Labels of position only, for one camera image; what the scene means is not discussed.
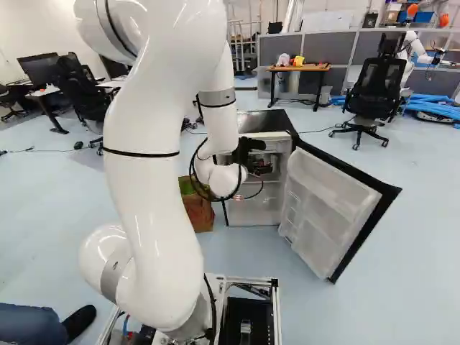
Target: gray cubicle wall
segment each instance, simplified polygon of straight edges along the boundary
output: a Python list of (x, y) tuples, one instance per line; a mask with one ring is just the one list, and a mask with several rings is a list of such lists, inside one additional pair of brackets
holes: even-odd
[(348, 65), (356, 32), (323, 32), (306, 34), (303, 54), (307, 62)]
[[(446, 48), (448, 48), (454, 33), (460, 33), (458, 29), (417, 28), (416, 30), (422, 36), (448, 34)], [(270, 73), (265, 68), (274, 64), (277, 57), (284, 52), (287, 54), (301, 53), (306, 62), (331, 63), (331, 69), (325, 77), (325, 85), (332, 86), (331, 94), (341, 94), (346, 85), (344, 81), (348, 79), (349, 71), (359, 70), (364, 60), (377, 56), (377, 48), (382, 33), (391, 35), (402, 31), (405, 29), (359, 28), (340, 32), (259, 36), (259, 74), (257, 76), (259, 97), (270, 97)], [(445, 59), (460, 62), (460, 52), (448, 52)], [(455, 97), (460, 90), (460, 68), (455, 70), (436, 68), (430, 70), (429, 74), (431, 80), (427, 80), (425, 70), (416, 68), (409, 78), (408, 86), (411, 86), (416, 93), (442, 94), (450, 97)], [(286, 80), (285, 83), (276, 84), (277, 97), (279, 98), (307, 99), (307, 95), (316, 93), (317, 78), (310, 72), (300, 73), (298, 83), (287, 82), (290, 78), (288, 76), (283, 78)]]
[(451, 97), (460, 83), (460, 73), (450, 70), (414, 70), (406, 83), (415, 93)]
[[(341, 94), (346, 75), (346, 67), (331, 68), (324, 77), (324, 85), (332, 86), (331, 95)], [(301, 73), (299, 78), (299, 90), (301, 95), (315, 95), (318, 90), (318, 72)]]
[(394, 31), (367, 31), (360, 32), (354, 50), (352, 65), (362, 65), (367, 58), (375, 58), (378, 53), (382, 33), (392, 34)]
[(302, 35), (287, 34), (264, 37), (260, 40), (259, 51), (259, 66), (274, 65), (278, 57), (284, 52), (289, 55), (300, 54), (302, 51)]

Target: gray floor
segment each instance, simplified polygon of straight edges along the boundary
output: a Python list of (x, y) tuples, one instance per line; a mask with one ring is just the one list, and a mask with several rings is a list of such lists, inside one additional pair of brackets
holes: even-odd
[[(265, 109), (256, 91), (237, 93), (240, 109)], [(285, 107), (295, 128), (322, 129), (351, 117)], [(44, 116), (0, 132), (0, 149), (66, 150), (96, 137), (67, 116), (70, 133), (49, 132)], [(275, 227), (226, 228), (199, 235), (208, 272), (280, 278), (284, 344), (432, 345), (460, 339), (458, 195), (460, 134), (449, 126), (398, 118), (351, 150), (354, 136), (302, 138), (403, 189), (335, 286), (318, 280)], [(181, 174), (202, 134), (184, 133)], [(77, 252), (95, 226), (117, 219), (94, 150), (0, 157), (0, 301), (53, 307), (62, 317), (86, 303), (98, 318), (77, 344), (94, 344), (112, 304), (84, 283)]]

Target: open fridge door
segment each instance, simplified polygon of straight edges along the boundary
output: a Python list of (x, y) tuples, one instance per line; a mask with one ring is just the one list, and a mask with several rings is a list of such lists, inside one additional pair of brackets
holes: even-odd
[(293, 137), (278, 231), (319, 278), (335, 283), (401, 188)]

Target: jeans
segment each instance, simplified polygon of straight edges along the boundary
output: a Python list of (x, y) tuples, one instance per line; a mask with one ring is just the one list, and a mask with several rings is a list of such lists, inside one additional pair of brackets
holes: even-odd
[(0, 303), (0, 344), (66, 345), (67, 331), (51, 308)]

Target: black shoe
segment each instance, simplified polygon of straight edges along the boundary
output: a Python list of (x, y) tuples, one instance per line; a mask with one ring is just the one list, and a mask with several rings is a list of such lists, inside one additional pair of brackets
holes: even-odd
[(77, 336), (82, 334), (93, 323), (95, 318), (96, 308), (91, 304), (85, 305), (66, 318), (61, 324), (67, 331), (67, 344), (70, 344)]

